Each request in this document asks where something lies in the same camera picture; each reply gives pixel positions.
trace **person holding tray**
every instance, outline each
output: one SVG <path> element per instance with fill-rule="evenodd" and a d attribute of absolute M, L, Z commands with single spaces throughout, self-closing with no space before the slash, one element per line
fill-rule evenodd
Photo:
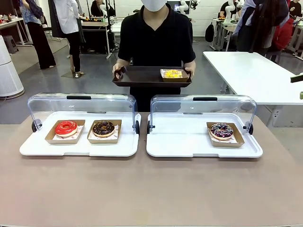
<path fill-rule="evenodd" d="M 113 73 L 134 66 L 181 67 L 194 76 L 195 52 L 193 28 L 188 17 L 171 9 L 166 0 L 141 0 L 141 10 L 126 17 L 121 25 L 120 49 Z M 138 103 L 139 112 L 150 112 L 155 95 L 180 95 L 178 87 L 131 87 L 130 94 Z"/>

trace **black serving tray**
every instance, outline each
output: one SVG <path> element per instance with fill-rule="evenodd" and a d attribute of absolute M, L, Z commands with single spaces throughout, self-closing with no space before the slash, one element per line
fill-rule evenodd
<path fill-rule="evenodd" d="M 118 87 L 187 87 L 191 84 L 190 78 L 187 82 L 163 82 L 161 69 L 184 70 L 183 67 L 128 66 L 115 71 L 120 78 L 114 77 L 113 82 Z"/>

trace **black backpack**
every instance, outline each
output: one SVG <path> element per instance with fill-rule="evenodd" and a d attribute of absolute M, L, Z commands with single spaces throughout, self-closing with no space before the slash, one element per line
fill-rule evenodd
<path fill-rule="evenodd" d="M 214 39 L 214 26 L 211 23 L 205 31 L 205 40 L 211 43 Z"/>

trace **white shirt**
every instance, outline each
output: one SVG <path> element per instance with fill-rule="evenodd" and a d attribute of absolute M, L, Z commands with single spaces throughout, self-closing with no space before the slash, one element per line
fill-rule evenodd
<path fill-rule="evenodd" d="M 77 18 L 79 18 L 76 0 L 53 0 L 61 30 L 65 34 L 78 32 Z"/>

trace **clear plastic lid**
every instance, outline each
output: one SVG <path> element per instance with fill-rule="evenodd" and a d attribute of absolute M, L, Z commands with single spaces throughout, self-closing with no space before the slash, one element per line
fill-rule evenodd
<path fill-rule="evenodd" d="M 129 113 L 133 117 L 135 130 L 137 107 L 133 96 L 41 93 L 29 98 L 27 105 L 33 118 L 33 126 L 37 130 L 42 127 L 43 121 L 54 112 Z"/>
<path fill-rule="evenodd" d="M 165 113 L 179 113 L 184 117 L 199 114 L 206 120 L 220 117 L 228 120 L 236 117 L 242 125 L 242 132 L 252 134 L 252 120 L 257 104 L 248 96 L 218 95 L 218 96 L 155 96 L 151 101 L 150 131 L 156 128 L 157 118 Z"/>

